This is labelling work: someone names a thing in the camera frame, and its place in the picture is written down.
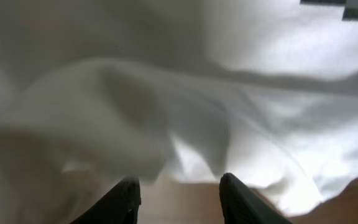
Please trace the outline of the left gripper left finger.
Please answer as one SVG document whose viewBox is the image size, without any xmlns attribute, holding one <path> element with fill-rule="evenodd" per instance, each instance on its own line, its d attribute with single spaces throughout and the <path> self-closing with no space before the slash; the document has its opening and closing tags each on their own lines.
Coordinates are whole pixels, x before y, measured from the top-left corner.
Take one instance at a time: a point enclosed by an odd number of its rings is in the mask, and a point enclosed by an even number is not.
<svg viewBox="0 0 358 224">
<path fill-rule="evenodd" d="M 137 224 L 140 205 L 139 179 L 126 177 L 70 224 Z"/>
</svg>

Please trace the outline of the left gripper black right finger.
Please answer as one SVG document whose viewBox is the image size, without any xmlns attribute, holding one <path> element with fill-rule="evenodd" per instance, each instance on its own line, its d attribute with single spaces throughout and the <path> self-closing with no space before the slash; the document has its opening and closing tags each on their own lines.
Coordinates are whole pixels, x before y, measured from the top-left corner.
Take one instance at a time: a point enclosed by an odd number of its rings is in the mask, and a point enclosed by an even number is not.
<svg viewBox="0 0 358 224">
<path fill-rule="evenodd" d="M 219 198 L 225 224 L 291 224 L 232 173 L 221 177 Z"/>
</svg>

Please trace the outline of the white t-shirt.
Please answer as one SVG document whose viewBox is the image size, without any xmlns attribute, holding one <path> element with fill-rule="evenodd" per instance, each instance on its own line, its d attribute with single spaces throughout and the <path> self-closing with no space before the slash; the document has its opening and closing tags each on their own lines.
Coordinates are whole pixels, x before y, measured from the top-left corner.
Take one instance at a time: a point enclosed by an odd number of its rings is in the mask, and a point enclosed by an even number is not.
<svg viewBox="0 0 358 224">
<path fill-rule="evenodd" d="M 358 1 L 0 1 L 0 223 L 225 173 L 288 217 L 358 178 Z"/>
</svg>

